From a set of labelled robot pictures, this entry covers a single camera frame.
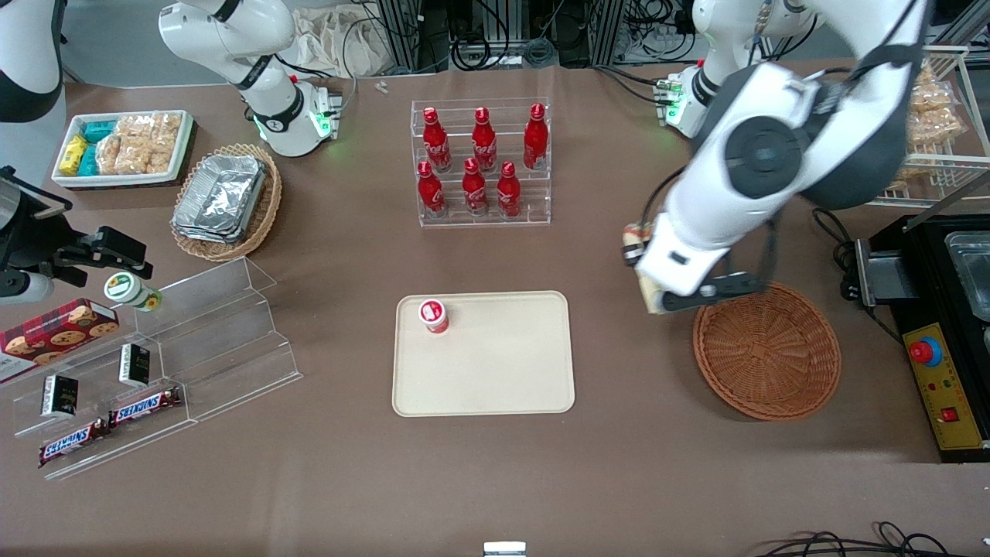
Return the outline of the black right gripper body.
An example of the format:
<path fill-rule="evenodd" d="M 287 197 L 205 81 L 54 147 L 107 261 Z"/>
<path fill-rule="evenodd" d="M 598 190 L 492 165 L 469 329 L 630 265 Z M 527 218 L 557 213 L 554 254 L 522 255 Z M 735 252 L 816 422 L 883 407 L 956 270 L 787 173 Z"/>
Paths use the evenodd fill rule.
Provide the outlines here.
<path fill-rule="evenodd" d="M 35 268 L 77 243 L 65 213 L 72 203 L 15 176 L 1 173 L 3 269 Z"/>

